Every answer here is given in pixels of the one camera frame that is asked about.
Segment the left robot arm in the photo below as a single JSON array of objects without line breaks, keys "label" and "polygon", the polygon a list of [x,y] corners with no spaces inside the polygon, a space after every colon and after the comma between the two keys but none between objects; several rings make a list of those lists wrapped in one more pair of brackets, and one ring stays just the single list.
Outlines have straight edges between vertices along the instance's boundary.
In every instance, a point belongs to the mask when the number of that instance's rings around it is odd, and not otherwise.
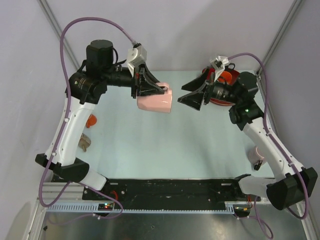
[{"label": "left robot arm", "polygon": [[101,200],[111,194],[107,178],[77,158],[76,151],[87,121],[107,87],[130,88],[138,108],[144,111],[170,113],[172,107],[172,89],[150,73],[147,52],[141,44],[129,49],[126,67],[114,62],[116,55],[109,40],[94,40],[86,47],[86,59],[68,80],[60,128],[49,149],[35,158],[36,163],[65,181],[93,188],[94,195]]}]

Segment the large pink mug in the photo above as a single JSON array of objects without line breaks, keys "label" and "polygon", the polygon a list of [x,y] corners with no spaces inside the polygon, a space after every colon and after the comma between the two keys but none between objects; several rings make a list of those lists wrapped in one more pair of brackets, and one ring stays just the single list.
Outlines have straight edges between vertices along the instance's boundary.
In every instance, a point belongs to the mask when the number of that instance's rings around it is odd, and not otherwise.
[{"label": "large pink mug", "polygon": [[170,113],[172,109],[173,91],[166,82],[157,83],[164,87],[164,94],[137,97],[137,107],[140,110],[158,113]]}]

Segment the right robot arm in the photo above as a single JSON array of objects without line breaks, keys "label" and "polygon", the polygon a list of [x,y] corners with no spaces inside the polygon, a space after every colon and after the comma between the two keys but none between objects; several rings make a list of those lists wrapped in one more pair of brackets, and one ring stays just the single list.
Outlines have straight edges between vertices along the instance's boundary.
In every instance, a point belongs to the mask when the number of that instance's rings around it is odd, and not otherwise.
[{"label": "right robot arm", "polygon": [[278,210],[310,197],[318,174],[312,167],[305,168],[280,143],[271,128],[263,125],[264,113],[255,102],[259,90],[257,78],[247,71],[237,77],[233,85],[208,79],[208,71],[182,86],[188,94],[178,102],[195,110],[207,104],[210,99],[233,103],[229,117],[233,124],[247,135],[260,150],[270,166],[273,177],[255,177],[245,174],[231,187],[232,197],[238,201],[248,195],[267,198]]}]

